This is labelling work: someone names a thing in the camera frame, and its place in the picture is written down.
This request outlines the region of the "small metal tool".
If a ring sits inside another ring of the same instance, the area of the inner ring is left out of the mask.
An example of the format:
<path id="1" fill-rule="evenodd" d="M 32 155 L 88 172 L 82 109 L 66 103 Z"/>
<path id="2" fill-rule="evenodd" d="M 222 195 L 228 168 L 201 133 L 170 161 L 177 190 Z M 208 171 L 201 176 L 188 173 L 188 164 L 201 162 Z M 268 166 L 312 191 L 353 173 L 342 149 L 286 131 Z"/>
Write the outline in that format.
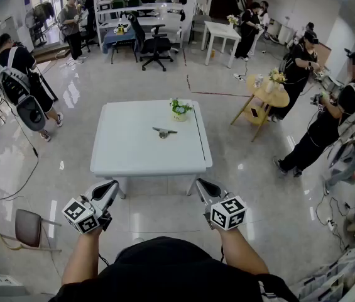
<path id="1" fill-rule="evenodd" d="M 153 127 L 153 130 L 157 131 L 159 137 L 162 139 L 166 138 L 170 134 L 177 134 L 178 133 L 178 131 L 175 131 L 175 130 L 168 130 L 168 129 L 157 128 L 157 127 Z"/>

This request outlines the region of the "white square table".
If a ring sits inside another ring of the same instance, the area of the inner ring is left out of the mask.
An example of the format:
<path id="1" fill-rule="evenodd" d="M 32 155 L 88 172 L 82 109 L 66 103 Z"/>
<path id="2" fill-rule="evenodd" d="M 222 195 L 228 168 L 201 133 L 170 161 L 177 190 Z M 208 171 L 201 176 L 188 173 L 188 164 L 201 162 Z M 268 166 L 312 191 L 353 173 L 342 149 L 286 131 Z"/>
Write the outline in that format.
<path id="1" fill-rule="evenodd" d="M 207 47 L 205 65 L 209 64 L 214 38 L 218 37 L 223 39 L 221 53 L 224 53 L 227 40 L 234 41 L 231 56 L 227 63 L 227 67 L 230 69 L 232 67 L 236 49 L 238 47 L 239 42 L 241 41 L 241 36 L 234 30 L 234 28 L 231 25 L 225 25 L 213 21 L 204 21 L 204 25 L 205 26 L 204 26 L 203 36 L 202 36 L 202 44 L 200 48 L 201 51 L 205 50 L 205 45 L 208 41 L 207 34 L 209 34 L 209 43 Z"/>

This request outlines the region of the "grey chair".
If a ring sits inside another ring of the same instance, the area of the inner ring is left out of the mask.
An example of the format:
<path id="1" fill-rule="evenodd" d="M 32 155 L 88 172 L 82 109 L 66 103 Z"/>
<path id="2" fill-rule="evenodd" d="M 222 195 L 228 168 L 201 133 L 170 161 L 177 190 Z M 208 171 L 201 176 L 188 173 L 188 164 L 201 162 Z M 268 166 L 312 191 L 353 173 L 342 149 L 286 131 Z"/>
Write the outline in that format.
<path id="1" fill-rule="evenodd" d="M 212 21 L 212 18 L 206 14 L 197 14 L 193 16 L 188 39 L 189 43 L 195 40 L 195 33 L 204 32 L 206 21 Z"/>

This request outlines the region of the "round wooden side table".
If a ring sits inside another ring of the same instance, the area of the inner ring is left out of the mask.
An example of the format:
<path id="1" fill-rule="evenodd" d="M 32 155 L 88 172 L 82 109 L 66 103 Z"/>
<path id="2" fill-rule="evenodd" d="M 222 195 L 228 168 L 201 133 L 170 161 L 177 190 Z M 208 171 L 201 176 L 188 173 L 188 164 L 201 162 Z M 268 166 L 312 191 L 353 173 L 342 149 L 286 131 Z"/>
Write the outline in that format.
<path id="1" fill-rule="evenodd" d="M 267 122 L 267 117 L 272 108 L 285 108 L 290 101 L 290 97 L 285 89 L 279 91 L 275 89 L 271 93 L 265 91 L 268 78 L 264 77 L 261 87 L 255 88 L 254 81 L 256 75 L 250 75 L 246 80 L 246 86 L 250 92 L 249 99 L 245 102 L 244 106 L 239 110 L 237 115 L 231 121 L 231 125 L 243 115 L 244 118 L 250 123 L 256 125 L 258 128 L 253 136 L 252 142 L 258 136 L 261 127 Z M 258 117 L 254 118 L 251 114 L 251 108 L 254 108 L 258 112 Z"/>

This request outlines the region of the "table with blue cloth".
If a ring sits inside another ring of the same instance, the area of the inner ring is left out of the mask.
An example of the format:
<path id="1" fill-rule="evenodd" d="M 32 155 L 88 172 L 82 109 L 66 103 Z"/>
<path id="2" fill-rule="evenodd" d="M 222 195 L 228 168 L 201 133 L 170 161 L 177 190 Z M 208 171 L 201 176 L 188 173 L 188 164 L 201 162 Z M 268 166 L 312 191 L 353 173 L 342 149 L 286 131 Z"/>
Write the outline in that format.
<path id="1" fill-rule="evenodd" d="M 135 52 L 136 35 L 132 28 L 122 35 L 114 33 L 114 30 L 108 31 L 102 40 L 102 52 L 108 54 L 111 52 L 111 64 L 113 64 L 114 54 L 118 53 L 121 47 L 129 47 L 134 54 L 135 61 L 137 62 L 137 56 Z"/>

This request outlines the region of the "brown chair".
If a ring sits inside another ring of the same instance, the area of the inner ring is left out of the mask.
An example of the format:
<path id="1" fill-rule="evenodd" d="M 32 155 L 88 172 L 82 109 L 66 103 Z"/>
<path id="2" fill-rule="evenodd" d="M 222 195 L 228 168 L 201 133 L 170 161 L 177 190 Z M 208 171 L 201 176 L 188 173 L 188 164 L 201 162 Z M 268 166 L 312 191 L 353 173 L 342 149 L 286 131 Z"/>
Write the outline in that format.
<path id="1" fill-rule="evenodd" d="M 46 252 L 61 252 L 61 249 L 41 246 L 41 234 L 44 230 L 42 225 L 43 223 L 58 227 L 62 226 L 60 223 L 42 218 L 37 213 L 17 209 L 14 224 L 15 237 L 0 233 L 0 239 L 5 247 L 13 251 L 26 249 Z"/>

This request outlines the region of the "black office chair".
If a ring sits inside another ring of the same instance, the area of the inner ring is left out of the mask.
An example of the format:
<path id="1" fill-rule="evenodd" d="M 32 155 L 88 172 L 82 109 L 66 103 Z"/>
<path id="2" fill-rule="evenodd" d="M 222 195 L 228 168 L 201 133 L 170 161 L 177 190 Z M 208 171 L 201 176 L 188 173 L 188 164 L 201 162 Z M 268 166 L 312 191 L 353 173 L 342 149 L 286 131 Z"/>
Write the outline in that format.
<path id="1" fill-rule="evenodd" d="M 129 13 L 128 19 L 135 34 L 134 53 L 139 54 L 140 62 L 142 62 L 143 59 L 147 59 L 147 61 L 141 65 L 141 70 L 145 71 L 148 64 L 156 62 L 162 68 L 162 71 L 166 72 L 167 68 L 163 65 L 161 60 L 174 62 L 174 59 L 170 54 L 172 43 L 167 34 L 159 33 L 159 29 L 165 25 L 155 25 L 153 27 L 155 30 L 154 33 L 150 38 L 147 38 L 144 29 L 138 21 L 138 17 L 134 13 Z"/>

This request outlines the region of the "white shelving unit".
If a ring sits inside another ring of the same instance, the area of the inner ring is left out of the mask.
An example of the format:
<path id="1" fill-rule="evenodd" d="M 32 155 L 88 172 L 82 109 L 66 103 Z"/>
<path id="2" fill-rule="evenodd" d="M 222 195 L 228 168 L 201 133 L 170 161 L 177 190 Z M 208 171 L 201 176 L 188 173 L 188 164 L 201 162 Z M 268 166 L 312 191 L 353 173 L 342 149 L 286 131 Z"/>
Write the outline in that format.
<path id="1" fill-rule="evenodd" d="M 94 0 L 99 46 L 107 53 L 113 42 L 111 35 L 130 32 L 129 15 L 139 18 L 145 28 L 165 25 L 173 44 L 183 47 L 184 4 L 179 0 Z"/>

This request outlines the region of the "clothes rack with dark garments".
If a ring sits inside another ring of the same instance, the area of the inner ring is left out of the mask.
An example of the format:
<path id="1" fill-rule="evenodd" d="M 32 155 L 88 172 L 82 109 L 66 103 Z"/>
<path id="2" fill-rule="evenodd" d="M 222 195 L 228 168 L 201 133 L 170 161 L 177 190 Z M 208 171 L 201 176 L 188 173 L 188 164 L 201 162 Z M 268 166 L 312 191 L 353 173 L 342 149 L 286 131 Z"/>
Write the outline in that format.
<path id="1" fill-rule="evenodd" d="M 49 1 L 43 1 L 42 3 L 35 5 L 33 9 L 35 16 L 40 22 L 44 22 L 55 16 L 54 8 Z"/>

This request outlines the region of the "grey backpack rig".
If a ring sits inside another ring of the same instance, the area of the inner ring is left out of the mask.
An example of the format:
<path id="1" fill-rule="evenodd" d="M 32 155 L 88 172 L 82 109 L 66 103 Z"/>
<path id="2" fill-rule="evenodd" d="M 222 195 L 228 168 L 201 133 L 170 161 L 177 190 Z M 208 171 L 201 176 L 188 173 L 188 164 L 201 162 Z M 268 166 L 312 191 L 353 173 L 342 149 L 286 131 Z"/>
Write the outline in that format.
<path id="1" fill-rule="evenodd" d="M 15 106 L 21 121 L 31 131 L 43 131 L 45 113 L 31 92 L 33 87 L 40 85 L 40 79 L 33 72 L 25 74 L 13 67 L 18 49 L 10 48 L 7 65 L 0 65 L 0 87 L 6 100 Z"/>
<path id="2" fill-rule="evenodd" d="M 351 86 L 355 92 L 355 83 L 350 82 L 349 86 Z M 339 138 L 337 142 L 334 144 L 332 150 L 335 150 L 335 155 L 331 156 L 328 154 L 329 168 L 332 168 L 337 161 L 343 155 L 345 149 L 350 145 L 352 140 L 355 140 L 355 113 L 349 115 L 346 120 L 344 120 L 338 127 Z"/>

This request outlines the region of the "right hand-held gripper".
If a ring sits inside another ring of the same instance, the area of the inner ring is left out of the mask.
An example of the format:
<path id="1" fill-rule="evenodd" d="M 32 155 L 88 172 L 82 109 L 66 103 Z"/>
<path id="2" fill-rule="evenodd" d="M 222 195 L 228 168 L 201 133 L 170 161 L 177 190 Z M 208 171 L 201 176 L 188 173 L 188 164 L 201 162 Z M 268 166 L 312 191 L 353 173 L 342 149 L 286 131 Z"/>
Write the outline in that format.
<path id="1" fill-rule="evenodd" d="M 203 178 L 196 180 L 195 187 L 205 204 L 204 216 L 211 230 L 219 227 L 228 231 L 244 223 L 247 206 L 240 196 L 226 195 L 223 184 Z"/>

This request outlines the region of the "small potted green plant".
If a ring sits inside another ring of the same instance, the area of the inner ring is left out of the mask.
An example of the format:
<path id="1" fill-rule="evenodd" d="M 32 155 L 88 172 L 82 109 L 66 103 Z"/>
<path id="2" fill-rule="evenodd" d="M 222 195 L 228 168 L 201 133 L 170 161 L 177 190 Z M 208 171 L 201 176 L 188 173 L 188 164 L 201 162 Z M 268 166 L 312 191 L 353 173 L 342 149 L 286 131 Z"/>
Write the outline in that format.
<path id="1" fill-rule="evenodd" d="M 177 122 L 184 122 L 188 118 L 188 113 L 193 110 L 192 104 L 188 102 L 183 102 L 178 98 L 170 100 L 169 103 L 172 111 L 172 118 Z"/>

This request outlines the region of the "white storage bin rack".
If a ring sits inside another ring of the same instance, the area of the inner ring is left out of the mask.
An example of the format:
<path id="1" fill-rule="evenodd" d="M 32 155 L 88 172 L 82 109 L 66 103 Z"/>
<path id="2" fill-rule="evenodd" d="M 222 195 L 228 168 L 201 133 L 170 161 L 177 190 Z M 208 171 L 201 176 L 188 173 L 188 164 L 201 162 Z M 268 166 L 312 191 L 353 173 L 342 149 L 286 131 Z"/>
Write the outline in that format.
<path id="1" fill-rule="evenodd" d="M 290 286 L 299 302 L 355 302 L 355 248 Z"/>

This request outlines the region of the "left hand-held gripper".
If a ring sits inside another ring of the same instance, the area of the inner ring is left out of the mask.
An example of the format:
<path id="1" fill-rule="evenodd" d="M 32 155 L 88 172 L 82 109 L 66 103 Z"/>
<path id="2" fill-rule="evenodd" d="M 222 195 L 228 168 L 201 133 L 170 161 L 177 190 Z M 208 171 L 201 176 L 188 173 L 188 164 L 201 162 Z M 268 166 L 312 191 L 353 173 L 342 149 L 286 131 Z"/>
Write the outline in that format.
<path id="1" fill-rule="evenodd" d="M 115 180 L 97 182 L 88 188 L 85 196 L 72 198 L 63 208 L 62 214 L 79 233 L 89 233 L 98 227 L 105 231 L 112 221 L 107 209 L 118 192 L 119 183 Z M 99 208 L 90 199 L 100 200 Z"/>

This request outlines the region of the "wooden step platform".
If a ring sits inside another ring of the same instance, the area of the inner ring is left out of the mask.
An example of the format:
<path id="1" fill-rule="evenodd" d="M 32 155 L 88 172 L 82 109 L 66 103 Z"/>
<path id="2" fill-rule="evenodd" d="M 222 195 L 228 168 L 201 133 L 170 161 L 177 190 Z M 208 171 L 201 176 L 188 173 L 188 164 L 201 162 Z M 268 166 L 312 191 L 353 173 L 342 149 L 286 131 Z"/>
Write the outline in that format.
<path id="1" fill-rule="evenodd" d="M 31 54 L 34 56 L 37 64 L 44 62 L 64 59 L 70 53 L 68 45 L 53 45 L 46 48 L 34 50 Z"/>

